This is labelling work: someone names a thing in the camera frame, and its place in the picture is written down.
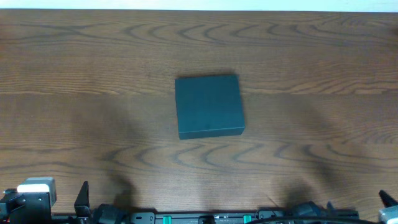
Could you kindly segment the dark green box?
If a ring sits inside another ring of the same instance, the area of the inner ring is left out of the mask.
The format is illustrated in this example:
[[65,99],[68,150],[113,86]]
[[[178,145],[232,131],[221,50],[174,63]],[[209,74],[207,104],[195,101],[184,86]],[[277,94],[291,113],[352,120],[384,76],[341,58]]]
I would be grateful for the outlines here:
[[180,139],[235,136],[245,129],[235,74],[178,78],[175,102]]

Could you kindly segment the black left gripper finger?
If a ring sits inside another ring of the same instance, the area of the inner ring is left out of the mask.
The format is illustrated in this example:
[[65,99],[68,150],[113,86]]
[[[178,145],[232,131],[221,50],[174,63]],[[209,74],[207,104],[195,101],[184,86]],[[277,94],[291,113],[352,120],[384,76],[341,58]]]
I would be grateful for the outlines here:
[[89,202],[89,184],[88,181],[84,181],[78,196],[74,203],[74,209],[76,218],[74,219],[75,224],[86,224],[91,221],[91,210]]
[[398,206],[398,201],[390,196],[386,191],[380,190],[379,196],[385,208]]

